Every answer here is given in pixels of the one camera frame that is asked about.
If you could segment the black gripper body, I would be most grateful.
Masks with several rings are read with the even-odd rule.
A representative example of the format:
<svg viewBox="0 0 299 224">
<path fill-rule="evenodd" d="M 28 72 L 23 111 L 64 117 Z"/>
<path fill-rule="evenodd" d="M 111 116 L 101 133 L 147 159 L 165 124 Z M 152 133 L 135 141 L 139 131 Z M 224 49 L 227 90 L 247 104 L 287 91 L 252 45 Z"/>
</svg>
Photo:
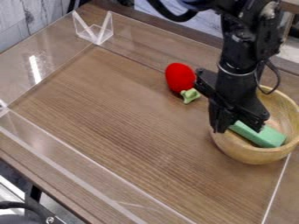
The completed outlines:
<svg viewBox="0 0 299 224">
<path fill-rule="evenodd" d="M 195 70 L 195 89 L 207 97 L 224 105 L 255 132 L 259 132 L 269 118 L 269 113 L 257 99 L 257 72 L 239 73 L 235 69 L 219 71 L 197 68 Z"/>
</svg>

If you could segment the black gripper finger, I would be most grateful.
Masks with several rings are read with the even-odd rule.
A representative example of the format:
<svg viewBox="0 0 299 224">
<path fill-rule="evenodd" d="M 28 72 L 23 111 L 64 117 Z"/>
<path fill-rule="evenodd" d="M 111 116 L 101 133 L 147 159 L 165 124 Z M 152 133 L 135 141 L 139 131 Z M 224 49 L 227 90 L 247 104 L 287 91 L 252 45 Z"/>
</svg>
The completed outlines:
<svg viewBox="0 0 299 224">
<path fill-rule="evenodd" d="M 237 120 L 239 117 L 235 114 L 229 114 L 227 118 L 227 128 L 229 128 Z"/>
<path fill-rule="evenodd" d="M 229 109 L 209 99 L 209 126 L 215 133 L 224 133 L 227 128 L 227 118 L 229 114 L 233 114 Z"/>
</svg>

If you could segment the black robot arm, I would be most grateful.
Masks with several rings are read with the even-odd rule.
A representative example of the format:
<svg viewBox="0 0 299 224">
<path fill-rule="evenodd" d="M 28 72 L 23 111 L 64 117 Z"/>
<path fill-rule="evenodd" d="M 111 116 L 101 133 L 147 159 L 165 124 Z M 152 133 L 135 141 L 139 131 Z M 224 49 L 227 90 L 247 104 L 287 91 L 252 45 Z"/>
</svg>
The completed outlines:
<svg viewBox="0 0 299 224">
<path fill-rule="evenodd" d="M 173 14 L 161 0 L 147 0 L 173 22 L 191 20 L 212 10 L 220 15 L 221 53 L 215 74 L 197 69 L 195 88 L 209 101 L 209 126 L 216 133 L 241 121 L 260 131 L 269 112 L 257 98 L 264 69 L 273 68 L 269 58 L 279 53 L 281 0 L 176 0 L 185 12 Z"/>
</svg>

